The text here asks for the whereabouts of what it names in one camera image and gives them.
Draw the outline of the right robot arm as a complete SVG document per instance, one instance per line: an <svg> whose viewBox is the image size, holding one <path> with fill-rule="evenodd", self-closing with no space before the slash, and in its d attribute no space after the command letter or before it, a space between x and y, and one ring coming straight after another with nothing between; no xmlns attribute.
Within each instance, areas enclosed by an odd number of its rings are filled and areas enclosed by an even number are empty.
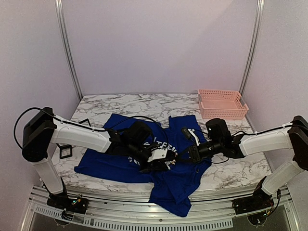
<svg viewBox="0 0 308 231"><path fill-rule="evenodd" d="M199 163L219 153L227 158L240 159L267 151L293 150L291 161L259 182L254 195L249 198L253 210L259 210L280 187L308 169L308 123L300 115L286 125L256 133L239 131L231 135L225 120L219 118L207 121L206 128L210 140L189 146L178 155L178 161Z"/></svg>

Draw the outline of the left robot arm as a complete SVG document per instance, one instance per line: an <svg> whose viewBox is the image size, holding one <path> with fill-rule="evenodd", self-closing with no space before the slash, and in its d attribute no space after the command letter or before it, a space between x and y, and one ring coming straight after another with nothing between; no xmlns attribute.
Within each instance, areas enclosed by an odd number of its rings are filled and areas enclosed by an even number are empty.
<svg viewBox="0 0 308 231"><path fill-rule="evenodd" d="M96 128L66 120L53 113L52 108L36 108L38 113L24 126L22 142L16 140L23 158L30 162L45 184L53 201L61 208L71 205L63 180L48 157L48 147L67 144L111 155L127 155L137 160L142 172L168 171L169 150L156 142L144 145L153 138L151 128L140 116L128 128Z"/></svg>

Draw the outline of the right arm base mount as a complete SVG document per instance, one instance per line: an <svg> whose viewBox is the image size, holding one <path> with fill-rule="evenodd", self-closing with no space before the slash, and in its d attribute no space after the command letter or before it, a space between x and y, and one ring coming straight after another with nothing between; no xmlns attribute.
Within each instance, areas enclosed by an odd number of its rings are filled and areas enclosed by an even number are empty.
<svg viewBox="0 0 308 231"><path fill-rule="evenodd" d="M256 190L253 195L243 198L234 199L232 201L232 208L235 210L235 213L243 214L249 213L261 209L270 208L269 211L265 211L262 215L263 217L268 217L271 215L278 207L281 198L281 190L277 190L277 204L275 205L274 200L271 195L267 195L262 192L260 189Z"/></svg>

